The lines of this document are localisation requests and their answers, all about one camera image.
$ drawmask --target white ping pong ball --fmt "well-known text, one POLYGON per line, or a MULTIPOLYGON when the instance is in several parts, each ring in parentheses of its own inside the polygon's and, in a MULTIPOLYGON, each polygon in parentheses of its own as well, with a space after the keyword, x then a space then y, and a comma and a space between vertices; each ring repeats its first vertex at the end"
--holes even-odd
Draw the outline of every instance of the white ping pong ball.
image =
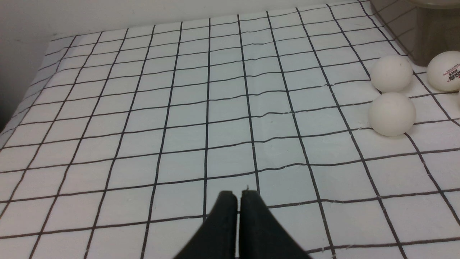
POLYGON ((446 51, 434 57, 426 69, 430 85, 441 91, 460 89, 460 52, 446 51))
POLYGON ((415 122, 413 102, 400 93, 386 93, 377 97, 369 109, 372 128, 384 136, 398 136, 407 132, 415 122))
POLYGON ((412 67, 401 56, 385 56, 377 60, 371 70, 372 85, 381 92, 399 92, 410 84, 412 67))

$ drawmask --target plastic container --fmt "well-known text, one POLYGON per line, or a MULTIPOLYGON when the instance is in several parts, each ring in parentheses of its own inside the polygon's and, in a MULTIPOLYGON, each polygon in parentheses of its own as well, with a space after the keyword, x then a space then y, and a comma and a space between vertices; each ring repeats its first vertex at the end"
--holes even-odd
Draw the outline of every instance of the plastic container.
POLYGON ((373 13, 409 58, 427 66, 448 50, 460 51, 460 0, 370 0, 373 13))

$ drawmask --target ping pong ball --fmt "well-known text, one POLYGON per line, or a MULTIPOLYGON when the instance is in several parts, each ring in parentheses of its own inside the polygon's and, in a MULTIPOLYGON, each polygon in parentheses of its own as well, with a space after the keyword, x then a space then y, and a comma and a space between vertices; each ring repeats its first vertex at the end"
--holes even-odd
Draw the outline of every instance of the ping pong ball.
POLYGON ((401 56, 385 56, 377 60, 371 70, 371 82, 381 92, 399 92, 410 84, 412 67, 401 56))
POLYGON ((446 51, 434 57, 426 69, 430 85, 441 91, 460 89, 460 52, 446 51))
POLYGON ((377 97, 369 109, 372 128, 384 136, 407 132, 415 122, 415 106, 400 93, 386 93, 377 97))

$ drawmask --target grid pattern fabric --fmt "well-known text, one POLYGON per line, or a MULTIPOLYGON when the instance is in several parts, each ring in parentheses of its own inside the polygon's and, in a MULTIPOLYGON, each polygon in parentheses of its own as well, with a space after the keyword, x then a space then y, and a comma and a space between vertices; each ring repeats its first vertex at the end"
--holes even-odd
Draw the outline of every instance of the grid pattern fabric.
POLYGON ((403 51, 368 1, 77 35, 47 53, 0 136, 3 258, 169 259, 219 191, 246 188, 316 259, 460 254, 455 93, 413 65, 414 127, 370 128, 369 69, 403 51))

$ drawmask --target white wall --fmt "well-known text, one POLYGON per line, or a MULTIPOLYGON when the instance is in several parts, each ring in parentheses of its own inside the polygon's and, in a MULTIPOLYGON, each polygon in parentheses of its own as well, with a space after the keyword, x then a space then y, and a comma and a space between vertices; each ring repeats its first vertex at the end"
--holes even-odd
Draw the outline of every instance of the white wall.
POLYGON ((53 36, 336 1, 0 0, 0 113, 15 109, 53 36))

